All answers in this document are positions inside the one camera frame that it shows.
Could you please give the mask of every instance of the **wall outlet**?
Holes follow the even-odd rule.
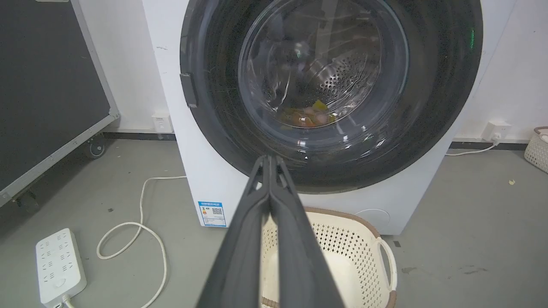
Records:
[[[512,128],[512,125],[504,121],[489,121],[483,130],[481,138],[485,141],[493,141],[493,136],[499,134],[500,139],[504,139],[508,135],[510,128]]]
[[[152,115],[154,120],[154,129],[156,133],[171,134],[173,133],[173,127],[171,125],[171,118],[168,113],[155,113]]]
[[[63,295],[73,297],[86,286],[76,239],[68,228],[36,244],[40,301],[48,308],[62,307]]]

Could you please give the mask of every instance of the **white wall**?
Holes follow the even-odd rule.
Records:
[[[107,130],[153,133],[151,116],[168,108],[142,1],[79,2],[121,114]]]
[[[490,119],[512,125],[504,142],[527,142],[548,126],[548,1],[518,0],[472,98],[459,141],[480,141]]]

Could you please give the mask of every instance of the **caster wheel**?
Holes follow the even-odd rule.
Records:
[[[17,205],[29,214],[34,214],[40,209],[34,193],[27,191],[21,197],[17,198]]]
[[[97,159],[105,154],[105,140],[101,135],[89,139],[83,148],[84,154],[91,159]]]

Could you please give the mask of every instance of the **stainless steel drum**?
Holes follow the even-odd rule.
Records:
[[[372,11],[351,1],[275,8],[253,40],[247,86],[256,106],[292,127],[333,124],[355,110],[381,71]]]

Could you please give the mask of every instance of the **floor stain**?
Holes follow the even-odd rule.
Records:
[[[470,274],[475,274],[475,273],[479,273],[479,272],[488,272],[488,270],[482,268],[482,267],[478,267],[477,270],[475,271],[470,271],[470,272],[464,272],[465,275],[470,275]]]
[[[413,270],[416,270],[416,267],[404,267],[402,268],[402,273],[409,274]]]

